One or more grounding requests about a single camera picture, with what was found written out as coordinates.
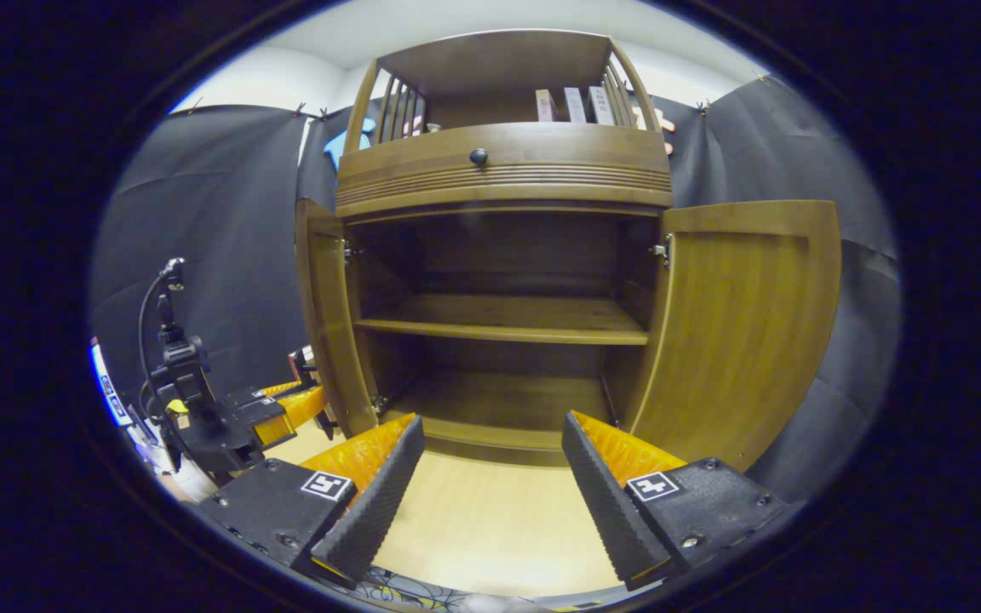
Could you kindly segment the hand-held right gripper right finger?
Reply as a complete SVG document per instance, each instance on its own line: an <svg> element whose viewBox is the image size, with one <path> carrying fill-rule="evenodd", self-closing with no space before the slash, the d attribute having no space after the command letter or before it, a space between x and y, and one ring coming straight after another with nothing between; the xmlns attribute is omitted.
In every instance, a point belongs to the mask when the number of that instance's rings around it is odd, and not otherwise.
<svg viewBox="0 0 981 613"><path fill-rule="evenodd" d="M789 521L789 504L731 463L682 461L580 412L565 416L562 450L629 590L715 575Z"/></svg>

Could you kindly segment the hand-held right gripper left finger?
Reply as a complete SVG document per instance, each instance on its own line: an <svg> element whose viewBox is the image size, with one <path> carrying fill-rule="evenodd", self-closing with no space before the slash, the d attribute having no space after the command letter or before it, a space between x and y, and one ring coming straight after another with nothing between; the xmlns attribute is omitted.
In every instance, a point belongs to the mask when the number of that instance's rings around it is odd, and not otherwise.
<svg viewBox="0 0 981 613"><path fill-rule="evenodd" d="M272 561L354 588L369 574L424 449L422 418L404 415L303 463L266 459L198 509Z"/></svg>

